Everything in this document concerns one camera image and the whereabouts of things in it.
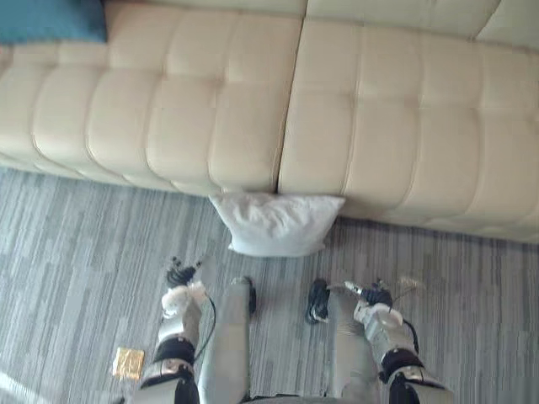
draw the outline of black cable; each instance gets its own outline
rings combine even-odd
[[[211,297],[209,295],[206,295],[206,296],[208,296],[208,300],[211,303],[211,309],[213,310],[213,323],[211,324],[211,330],[210,330],[210,333],[208,334],[208,337],[205,339],[204,343],[202,344],[202,347],[200,348],[199,352],[195,356],[195,361],[194,362],[196,362],[198,360],[198,358],[202,355],[202,353],[205,350],[205,347],[208,345],[208,342],[210,342],[211,335],[213,334],[213,332],[216,329],[216,319],[217,319],[216,304],[213,302],[213,300],[211,299]]]
[[[414,326],[412,325],[411,322],[408,322],[407,320],[403,319],[403,323],[408,326],[408,328],[412,332],[412,335],[414,335],[414,349],[415,349],[415,352],[417,352],[419,354],[418,333],[416,333],[415,328],[414,328]]]

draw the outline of cream leather sofa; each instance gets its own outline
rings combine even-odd
[[[168,3],[110,1],[107,45],[1,48],[0,163],[539,242],[535,0]]]

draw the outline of robot leg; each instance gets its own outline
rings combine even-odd
[[[252,294],[248,278],[234,279],[225,292],[200,373],[201,404],[238,404],[248,396]]]
[[[344,288],[332,289],[328,301],[330,379],[328,394],[353,402],[380,402],[376,363],[365,330],[354,320],[357,298]]]

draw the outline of floor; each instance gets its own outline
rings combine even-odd
[[[150,356],[164,268],[203,258],[214,299],[254,279],[253,395],[319,395],[326,329],[302,319],[316,277],[370,283],[415,324],[424,362],[461,403],[539,402],[539,247],[340,219],[307,258],[227,250],[207,200],[0,168],[0,402],[110,403],[117,347]],[[203,336],[210,311],[203,316]]]

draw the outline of sofa cushion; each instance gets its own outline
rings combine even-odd
[[[106,17],[107,45],[1,49],[1,162],[192,194],[274,191],[301,20],[117,2]]]
[[[539,56],[404,29],[305,22],[279,191],[344,214],[535,241]]]
[[[308,0],[307,16],[427,29],[539,50],[537,0]]]

